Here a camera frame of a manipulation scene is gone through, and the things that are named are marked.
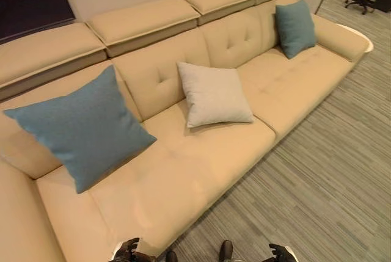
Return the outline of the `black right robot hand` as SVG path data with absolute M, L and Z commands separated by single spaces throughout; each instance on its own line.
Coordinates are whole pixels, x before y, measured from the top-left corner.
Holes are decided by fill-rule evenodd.
M 288 246 L 281 246 L 278 244 L 269 244 L 269 248 L 272 249 L 274 255 L 274 261 L 278 262 L 297 262 L 296 255 Z

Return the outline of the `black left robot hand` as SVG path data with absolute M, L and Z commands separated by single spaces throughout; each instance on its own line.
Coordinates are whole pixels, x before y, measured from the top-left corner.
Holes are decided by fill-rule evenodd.
M 137 261 L 136 250 L 140 238 L 132 238 L 117 244 L 111 261 Z

